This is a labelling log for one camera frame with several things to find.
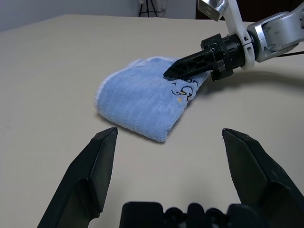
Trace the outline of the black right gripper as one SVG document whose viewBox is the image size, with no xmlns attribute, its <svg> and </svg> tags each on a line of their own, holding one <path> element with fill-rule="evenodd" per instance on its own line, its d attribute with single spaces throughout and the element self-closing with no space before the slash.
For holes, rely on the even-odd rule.
<svg viewBox="0 0 304 228">
<path fill-rule="evenodd" d="M 175 61 L 164 73 L 165 78 L 189 78 L 211 71 L 213 81 L 234 74 L 233 70 L 245 64 L 245 53 L 240 38 L 234 34 L 222 37 L 216 34 L 201 41 L 200 52 Z"/>
</svg>

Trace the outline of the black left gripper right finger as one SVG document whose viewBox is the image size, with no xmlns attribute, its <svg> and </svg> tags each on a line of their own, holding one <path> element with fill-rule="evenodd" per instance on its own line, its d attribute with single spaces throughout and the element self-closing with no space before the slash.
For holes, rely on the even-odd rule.
<svg viewBox="0 0 304 228">
<path fill-rule="evenodd" d="M 223 129 L 222 136 L 241 203 L 259 206 L 271 228 L 302 228 L 304 196 L 285 170 L 249 135 Z"/>
</svg>

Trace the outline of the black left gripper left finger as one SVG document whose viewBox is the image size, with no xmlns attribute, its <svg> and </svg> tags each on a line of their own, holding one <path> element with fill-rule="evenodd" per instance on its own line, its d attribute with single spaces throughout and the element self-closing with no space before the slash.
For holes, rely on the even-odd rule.
<svg viewBox="0 0 304 228">
<path fill-rule="evenodd" d="M 109 189 L 118 130 L 97 133 L 70 163 L 40 228 L 86 228 L 103 212 Z"/>
</svg>

